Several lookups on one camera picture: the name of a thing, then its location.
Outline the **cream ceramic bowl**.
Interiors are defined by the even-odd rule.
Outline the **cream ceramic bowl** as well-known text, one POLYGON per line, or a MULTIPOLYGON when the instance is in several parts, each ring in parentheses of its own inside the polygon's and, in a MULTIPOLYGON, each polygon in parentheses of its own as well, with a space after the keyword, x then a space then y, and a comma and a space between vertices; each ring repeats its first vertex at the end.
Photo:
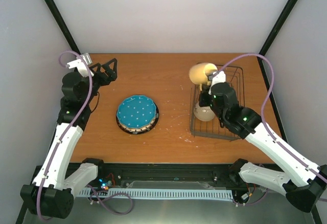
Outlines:
POLYGON ((198 120, 203 122, 209 122, 216 117, 215 113, 211 110, 209 106, 201 107, 199 105, 199 102, 195 104, 193 113, 198 120))

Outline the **yellow ceramic mug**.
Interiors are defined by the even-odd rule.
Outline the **yellow ceramic mug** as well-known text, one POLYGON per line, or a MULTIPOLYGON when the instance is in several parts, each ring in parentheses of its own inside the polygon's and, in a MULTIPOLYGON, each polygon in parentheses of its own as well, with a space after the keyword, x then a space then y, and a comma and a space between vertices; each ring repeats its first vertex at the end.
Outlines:
POLYGON ((208 77, 217 71, 217 67, 212 63, 198 63, 190 68, 189 79, 193 84, 198 85, 200 91, 202 91, 203 85, 208 86, 211 84, 208 77))

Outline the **teal polka dot plate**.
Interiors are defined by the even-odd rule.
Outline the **teal polka dot plate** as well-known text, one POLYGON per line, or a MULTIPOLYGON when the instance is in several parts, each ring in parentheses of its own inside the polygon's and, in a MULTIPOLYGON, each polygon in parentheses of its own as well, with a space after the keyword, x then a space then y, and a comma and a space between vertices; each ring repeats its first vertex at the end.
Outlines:
POLYGON ((141 129, 156 117, 157 106, 144 95, 133 95, 121 102, 116 117, 121 125, 130 129, 141 129))

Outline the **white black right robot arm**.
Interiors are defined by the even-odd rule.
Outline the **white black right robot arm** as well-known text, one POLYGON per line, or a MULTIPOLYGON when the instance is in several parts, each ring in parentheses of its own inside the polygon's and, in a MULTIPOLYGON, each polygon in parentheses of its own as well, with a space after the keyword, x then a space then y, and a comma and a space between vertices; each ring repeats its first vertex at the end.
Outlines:
POLYGON ((258 113, 241 106, 236 91, 227 82, 201 84, 199 89, 200 106, 209 107, 222 128, 257 147, 281 169, 275 171, 239 159, 231 167, 231 178, 278 192, 295 208, 311 212, 326 190, 326 165, 319 166, 301 155, 258 113))

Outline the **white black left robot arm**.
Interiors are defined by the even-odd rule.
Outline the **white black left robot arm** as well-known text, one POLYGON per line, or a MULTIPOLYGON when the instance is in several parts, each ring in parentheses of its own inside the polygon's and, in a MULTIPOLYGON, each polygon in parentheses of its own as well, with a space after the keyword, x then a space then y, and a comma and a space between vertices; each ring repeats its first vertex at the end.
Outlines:
POLYGON ((52 144, 39 172, 29 185, 23 185, 20 196, 31 214, 41 219, 65 219, 74 200, 87 184, 101 184, 106 180, 100 159, 85 159, 79 168, 67 176, 67 169, 77 142, 85 131, 92 113, 91 100, 99 88, 115 81, 118 61, 87 68, 76 59, 68 63, 74 71, 62 78, 63 97, 52 144))

